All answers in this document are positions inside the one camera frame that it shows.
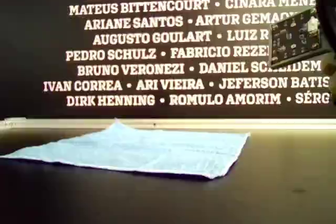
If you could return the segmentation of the right gripper body beige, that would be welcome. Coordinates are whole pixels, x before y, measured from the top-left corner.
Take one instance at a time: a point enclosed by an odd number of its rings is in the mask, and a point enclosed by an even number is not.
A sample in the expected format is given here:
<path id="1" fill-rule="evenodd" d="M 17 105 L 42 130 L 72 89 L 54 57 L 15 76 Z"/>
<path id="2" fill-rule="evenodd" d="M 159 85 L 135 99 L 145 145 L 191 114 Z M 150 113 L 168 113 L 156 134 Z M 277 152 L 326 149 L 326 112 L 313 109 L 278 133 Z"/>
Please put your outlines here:
<path id="1" fill-rule="evenodd" d="M 323 58 L 323 73 L 329 77 L 329 91 L 335 104 L 335 52 L 328 53 Z"/>

